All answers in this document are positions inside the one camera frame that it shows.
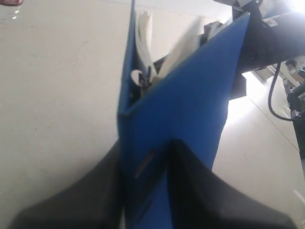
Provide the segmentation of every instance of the blue binder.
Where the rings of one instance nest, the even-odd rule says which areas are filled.
[[[126,179],[125,224],[127,229],[171,229],[166,179],[169,143],[182,139],[212,169],[249,14],[213,37],[137,100],[130,77],[137,69],[134,6],[132,1],[117,113]]]

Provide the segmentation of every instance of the black wire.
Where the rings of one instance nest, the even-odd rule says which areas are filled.
[[[269,91],[269,96],[268,96],[268,107],[269,107],[269,110],[270,112],[277,118],[281,119],[281,120],[284,120],[284,121],[288,121],[288,122],[294,122],[294,121],[305,121],[305,119],[300,119],[300,118],[296,118],[296,119],[292,119],[292,118],[285,118],[285,117],[282,117],[280,115],[278,115],[272,108],[272,94],[273,94],[273,91],[274,91],[274,88],[275,88],[275,83],[276,83],[276,80],[278,78],[278,75],[280,73],[280,69],[281,69],[281,62],[279,62],[277,64],[277,67],[276,67],[276,71],[275,71],[275,74],[274,74],[274,77],[273,77],[273,80],[272,80],[272,83],[271,83],[271,87],[270,87],[270,91]]]

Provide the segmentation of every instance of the red object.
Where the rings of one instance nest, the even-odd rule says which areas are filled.
[[[24,0],[0,0],[0,5],[4,6],[19,6]]]

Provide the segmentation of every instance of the gray floor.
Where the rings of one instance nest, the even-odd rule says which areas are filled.
[[[0,229],[81,178],[117,139],[129,9],[100,0],[25,0],[20,16],[0,27]],[[194,16],[150,11],[158,59]],[[295,190],[305,196],[305,183],[293,128],[268,113],[270,82],[249,78],[256,87],[231,102],[213,170],[301,228],[305,205]],[[277,111],[285,106],[282,92],[278,84]]]

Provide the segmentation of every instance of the white floor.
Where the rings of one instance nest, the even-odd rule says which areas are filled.
[[[129,8],[100,0],[25,0],[17,19],[0,27],[0,229],[19,210],[81,178],[117,139]],[[194,16],[151,11],[158,59]],[[295,190],[305,196],[305,183],[293,128],[268,113],[270,82],[249,78],[256,87],[230,104],[214,172],[301,228],[305,204]],[[279,84],[279,112],[283,93]]]

